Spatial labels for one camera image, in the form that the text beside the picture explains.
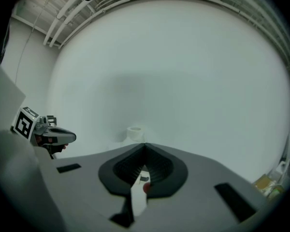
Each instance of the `white railing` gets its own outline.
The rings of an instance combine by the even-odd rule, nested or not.
[[[57,36],[63,30],[73,17],[81,11],[89,3],[93,5],[95,13],[86,19],[80,26],[78,26],[60,45],[62,48],[68,40],[79,32],[85,25],[99,15],[106,13],[108,10],[119,6],[132,0],[83,0],[66,18],[61,28],[52,39],[54,43]],[[290,31],[286,27],[284,19],[271,7],[268,0],[206,0],[211,3],[221,5],[233,12],[238,16],[244,18],[247,22],[252,24],[262,35],[267,37],[273,46],[276,48],[281,58],[285,62],[288,70],[290,70]]]

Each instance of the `white backdrop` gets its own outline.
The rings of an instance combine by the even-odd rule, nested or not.
[[[1,66],[26,95],[21,107],[28,106],[44,116],[49,79],[59,50],[44,46],[45,35],[36,30],[31,34],[31,30],[32,27],[11,18],[10,38]]]
[[[59,158],[103,152],[129,126],[215,159],[248,181],[279,160],[290,81],[250,25],[197,0],[142,0],[93,22],[61,51],[48,114],[77,134]]]

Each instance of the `black rubber pad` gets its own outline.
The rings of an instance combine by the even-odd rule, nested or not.
[[[141,178],[140,178],[140,181],[145,181],[145,182],[146,182],[146,181],[148,181],[148,180],[149,180],[149,177],[142,177],[142,176],[141,176]]]
[[[99,168],[99,179],[114,195],[128,197],[144,165],[150,175],[147,198],[166,198],[177,192],[188,176],[185,163],[152,144],[139,144]]]
[[[77,163],[75,164],[71,164],[71,165],[67,165],[67,166],[63,166],[63,167],[58,167],[57,170],[59,173],[64,173],[64,172],[68,172],[68,171],[72,171],[74,169],[78,169],[81,168],[81,166]]]
[[[216,185],[215,189],[240,222],[245,221],[256,213],[256,211],[228,183]]]

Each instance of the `cable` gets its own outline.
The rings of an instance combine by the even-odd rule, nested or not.
[[[29,34],[29,37],[27,38],[27,41],[26,41],[25,46],[24,46],[24,48],[23,48],[23,51],[21,52],[21,55],[20,55],[20,58],[19,58],[19,62],[18,62],[18,65],[17,65],[17,70],[16,70],[15,84],[17,83],[18,69],[19,69],[20,61],[21,61],[22,56],[23,56],[23,54],[24,54],[25,48],[26,48],[26,46],[27,46],[27,44],[28,44],[28,41],[29,41],[29,39],[30,39],[30,37],[31,37],[31,34],[33,33],[33,30],[34,30],[35,24],[37,23],[39,17],[41,16],[41,14],[42,14],[42,12],[44,11],[44,9],[45,9],[45,7],[46,7],[47,4],[48,4],[48,0],[45,1],[45,4],[44,4],[44,6],[43,6],[41,12],[39,13],[39,15],[37,16],[37,18],[35,19],[35,21],[34,21],[34,23],[33,23],[33,26],[32,26],[32,30],[31,30],[31,32],[30,32],[30,34]]]

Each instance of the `white strip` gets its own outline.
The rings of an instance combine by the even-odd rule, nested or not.
[[[53,47],[56,39],[58,38],[58,36],[61,34],[61,32],[63,31],[63,29],[66,27],[66,24],[62,23],[61,26],[59,27],[59,29],[57,30],[55,36],[53,37],[52,41],[50,42],[49,46]]]
[[[44,39],[43,44],[46,45],[51,33],[53,32],[55,26],[57,25],[58,21],[64,16],[64,14],[67,12],[67,10],[76,2],[77,0],[68,0],[66,2],[66,4],[62,7],[62,9],[59,11],[59,13],[57,14],[57,17],[54,19],[52,25],[50,26],[48,32],[46,33],[46,37]]]
[[[78,12],[80,12],[86,5],[88,4],[87,1],[82,1],[68,16],[67,18],[64,20],[64,24],[68,24],[73,18],[74,16],[76,16],[76,14]]]
[[[46,45],[46,43],[47,43],[47,41],[48,41],[48,39],[50,37],[50,34],[53,32],[53,30],[54,30],[55,26],[57,25],[58,21],[59,20],[57,18],[55,18],[55,20],[53,21],[52,25],[50,26],[50,28],[49,28],[49,30],[48,30],[48,32],[46,34],[46,37],[45,37],[44,42],[43,42],[43,45]]]

